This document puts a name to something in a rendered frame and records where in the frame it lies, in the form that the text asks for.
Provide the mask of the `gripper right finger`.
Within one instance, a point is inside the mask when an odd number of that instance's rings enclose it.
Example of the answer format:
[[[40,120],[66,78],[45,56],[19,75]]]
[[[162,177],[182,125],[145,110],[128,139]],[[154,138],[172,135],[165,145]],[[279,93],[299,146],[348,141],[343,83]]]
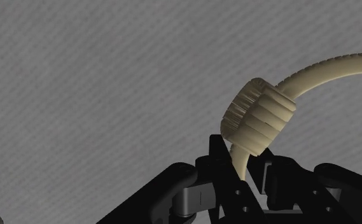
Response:
[[[309,171],[269,149],[247,162],[258,191],[267,196],[272,224],[362,224],[362,175],[331,163]]]

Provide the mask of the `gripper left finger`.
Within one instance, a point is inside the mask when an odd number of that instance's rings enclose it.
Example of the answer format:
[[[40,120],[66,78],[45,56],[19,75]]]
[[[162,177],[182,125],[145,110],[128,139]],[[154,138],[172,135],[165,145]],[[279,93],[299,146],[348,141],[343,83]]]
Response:
[[[269,224],[219,134],[207,155],[171,164],[96,224],[193,224],[202,211],[210,224]]]

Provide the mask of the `grey fabric upholstered furniture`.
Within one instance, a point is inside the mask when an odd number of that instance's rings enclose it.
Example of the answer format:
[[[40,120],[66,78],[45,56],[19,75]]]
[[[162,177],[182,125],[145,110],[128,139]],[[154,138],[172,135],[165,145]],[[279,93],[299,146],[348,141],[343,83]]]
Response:
[[[237,92],[362,52],[362,0],[0,0],[0,216],[96,224]]]

